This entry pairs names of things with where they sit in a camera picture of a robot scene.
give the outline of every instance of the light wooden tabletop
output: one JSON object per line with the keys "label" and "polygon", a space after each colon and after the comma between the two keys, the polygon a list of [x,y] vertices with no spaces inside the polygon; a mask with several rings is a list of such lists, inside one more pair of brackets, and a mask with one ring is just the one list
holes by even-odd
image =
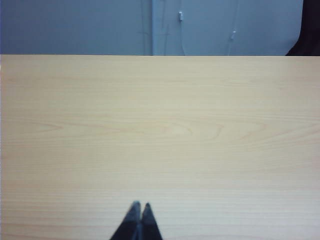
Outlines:
{"label": "light wooden tabletop", "polygon": [[320,58],[1,56],[3,240],[320,239]]}

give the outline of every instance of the background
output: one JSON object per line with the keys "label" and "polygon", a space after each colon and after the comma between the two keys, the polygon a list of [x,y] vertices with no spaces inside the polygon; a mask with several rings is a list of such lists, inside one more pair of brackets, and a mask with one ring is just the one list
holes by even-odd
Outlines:
{"label": "background", "polygon": [[303,0],[2,0],[1,53],[281,56],[299,37],[302,6]]}

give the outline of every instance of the wooden table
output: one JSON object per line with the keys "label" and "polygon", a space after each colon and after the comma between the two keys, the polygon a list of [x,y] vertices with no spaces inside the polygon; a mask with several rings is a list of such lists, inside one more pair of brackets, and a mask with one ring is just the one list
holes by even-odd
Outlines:
{"label": "wooden table", "polygon": [[320,58],[1,57],[3,240],[320,239]]}

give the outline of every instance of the black pointed object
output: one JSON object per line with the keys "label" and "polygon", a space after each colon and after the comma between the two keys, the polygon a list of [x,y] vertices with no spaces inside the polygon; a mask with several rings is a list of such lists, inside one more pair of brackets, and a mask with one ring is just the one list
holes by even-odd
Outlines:
{"label": "black pointed object", "polygon": [[142,219],[140,217],[141,205],[135,201],[110,240],[162,240],[149,203],[145,205]]}
{"label": "black pointed object", "polygon": [[320,56],[319,0],[303,0],[300,36],[287,56]]}

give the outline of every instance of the wall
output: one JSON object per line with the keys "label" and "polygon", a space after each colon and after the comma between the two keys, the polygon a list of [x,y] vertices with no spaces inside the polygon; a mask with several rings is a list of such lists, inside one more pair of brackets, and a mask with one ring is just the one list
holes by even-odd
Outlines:
{"label": "wall", "polygon": [[152,30],[151,2],[2,0],[1,52],[150,55],[153,32],[155,55],[285,55],[298,39],[303,4],[154,0]]}
{"label": "wall", "polygon": [[302,5],[303,0],[158,0],[156,53],[285,55],[299,37]]}
{"label": "wall", "polygon": [[1,18],[4,54],[151,54],[149,0],[2,0]]}

